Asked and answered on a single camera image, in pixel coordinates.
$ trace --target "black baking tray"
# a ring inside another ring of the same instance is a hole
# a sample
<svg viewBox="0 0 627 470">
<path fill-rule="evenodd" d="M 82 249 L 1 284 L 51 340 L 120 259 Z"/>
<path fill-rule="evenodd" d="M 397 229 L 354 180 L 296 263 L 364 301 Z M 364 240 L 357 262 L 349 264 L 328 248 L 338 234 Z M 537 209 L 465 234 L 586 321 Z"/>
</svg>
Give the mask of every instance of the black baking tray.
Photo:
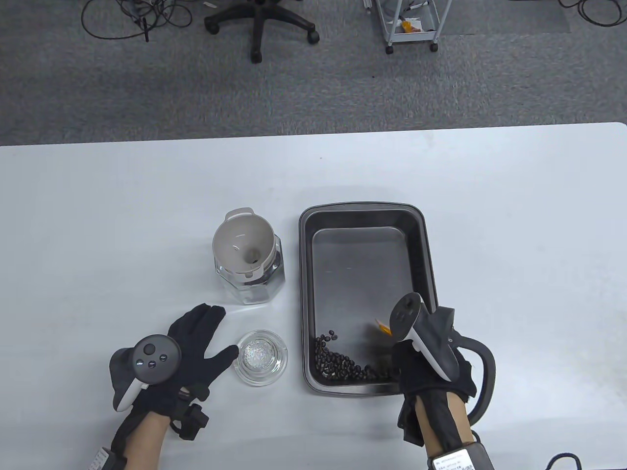
<svg viewBox="0 0 627 470">
<path fill-rule="evenodd" d="M 344 202 L 307 209 L 298 222 L 303 368 L 309 386 L 337 395 L 391 395 L 392 380 L 332 382 L 315 369 L 315 338 L 360 365 L 389 366 L 391 339 L 376 326 L 410 291 L 438 306 L 422 213 L 408 204 Z"/>
</svg>

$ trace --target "funnel handle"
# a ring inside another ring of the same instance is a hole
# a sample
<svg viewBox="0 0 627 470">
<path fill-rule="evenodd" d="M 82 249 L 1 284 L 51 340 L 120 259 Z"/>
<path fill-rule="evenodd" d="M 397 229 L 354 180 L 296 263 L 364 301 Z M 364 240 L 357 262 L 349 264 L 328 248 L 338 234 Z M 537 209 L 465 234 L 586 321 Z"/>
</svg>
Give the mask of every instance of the funnel handle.
<svg viewBox="0 0 627 470">
<path fill-rule="evenodd" d="M 483 343 L 472 338 L 461 336 L 455 330 L 453 330 L 451 339 L 453 340 L 451 346 L 475 352 L 483 362 L 481 393 L 479 394 L 479 398 L 477 398 L 477 404 L 468 414 L 468 421 L 470 421 L 470 425 L 472 426 L 481 419 L 490 405 L 492 394 L 494 393 L 494 383 L 497 378 L 497 364 L 494 361 L 492 351 Z"/>
<path fill-rule="evenodd" d="M 239 209 L 233 209 L 232 211 L 228 211 L 224 216 L 224 221 L 226 222 L 229 219 L 234 218 L 235 216 L 240 216 L 242 214 L 251 214 L 255 215 L 255 212 L 250 207 L 240 207 Z"/>
</svg>

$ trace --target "orange object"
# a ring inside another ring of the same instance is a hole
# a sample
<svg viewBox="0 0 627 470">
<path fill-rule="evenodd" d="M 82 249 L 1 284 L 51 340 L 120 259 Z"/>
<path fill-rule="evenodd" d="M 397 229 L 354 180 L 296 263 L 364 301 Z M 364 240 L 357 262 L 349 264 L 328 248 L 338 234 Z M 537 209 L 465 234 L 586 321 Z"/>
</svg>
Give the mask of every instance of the orange object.
<svg viewBox="0 0 627 470">
<path fill-rule="evenodd" d="M 419 33 L 420 29 L 414 28 L 409 21 L 403 21 L 401 27 L 405 33 Z"/>
</svg>

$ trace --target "black glove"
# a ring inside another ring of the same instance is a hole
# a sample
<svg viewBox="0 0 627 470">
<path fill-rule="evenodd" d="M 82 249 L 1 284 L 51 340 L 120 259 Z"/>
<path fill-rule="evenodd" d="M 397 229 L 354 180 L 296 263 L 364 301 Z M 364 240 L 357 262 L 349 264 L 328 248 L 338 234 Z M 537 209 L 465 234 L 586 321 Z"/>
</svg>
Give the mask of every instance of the black glove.
<svg viewBox="0 0 627 470">
<path fill-rule="evenodd" d="M 392 347 L 392 364 L 394 368 L 400 370 L 399 389 L 405 396 L 403 408 L 398 417 L 398 427 L 404 431 L 405 441 L 418 446 L 424 445 L 423 435 L 420 431 L 415 411 L 416 396 L 421 397 L 421 400 L 424 402 L 429 424 L 436 431 L 436 435 L 442 436 L 446 434 L 446 429 L 443 432 L 440 428 L 447 428 L 448 425 L 448 428 L 451 429 L 451 423 L 450 421 L 447 422 L 447 419 L 450 418 L 452 420 L 453 418 L 450 417 L 450 413 L 448 417 L 441 415 L 435 417 L 430 413 L 429 406 L 432 405 L 433 408 L 436 408 L 435 402 L 439 400 L 441 403 L 438 405 L 448 409 L 446 392 L 455 393 L 464 403 L 468 403 L 468 398 L 477 394 L 477 387 L 470 375 L 472 368 L 470 362 L 465 360 L 464 356 L 457 349 L 454 349 L 454 351 L 457 362 L 460 365 L 460 378 L 455 382 L 447 382 L 433 370 L 433 367 L 431 367 L 423 354 L 414 349 L 411 340 L 401 341 Z M 442 444 L 443 447 L 447 447 L 446 442 L 442 442 Z"/>
<path fill-rule="evenodd" d="M 205 401 L 209 385 L 238 356 L 238 347 L 231 345 L 210 359 L 204 352 L 226 312 L 220 306 L 198 305 L 176 320 L 167 334 L 181 348 L 181 364 L 174 375 L 160 384 L 140 392 L 133 402 L 133 412 L 153 411 L 173 417 L 179 398 L 191 402 Z M 189 393 L 181 392 L 185 388 Z"/>
</svg>

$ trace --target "controller button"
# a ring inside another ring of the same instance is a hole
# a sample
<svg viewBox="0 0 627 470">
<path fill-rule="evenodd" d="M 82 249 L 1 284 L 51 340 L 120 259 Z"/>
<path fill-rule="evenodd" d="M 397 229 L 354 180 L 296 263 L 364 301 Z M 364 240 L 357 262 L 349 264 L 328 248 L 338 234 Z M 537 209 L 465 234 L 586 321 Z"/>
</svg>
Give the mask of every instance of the controller button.
<svg viewBox="0 0 627 470">
<path fill-rule="evenodd" d="M 154 354 L 155 349 L 156 348 L 155 348 L 154 344 L 148 343 L 146 346 L 144 346 L 144 354 L 146 354 L 148 356 L 151 355 L 151 354 Z"/>
</svg>

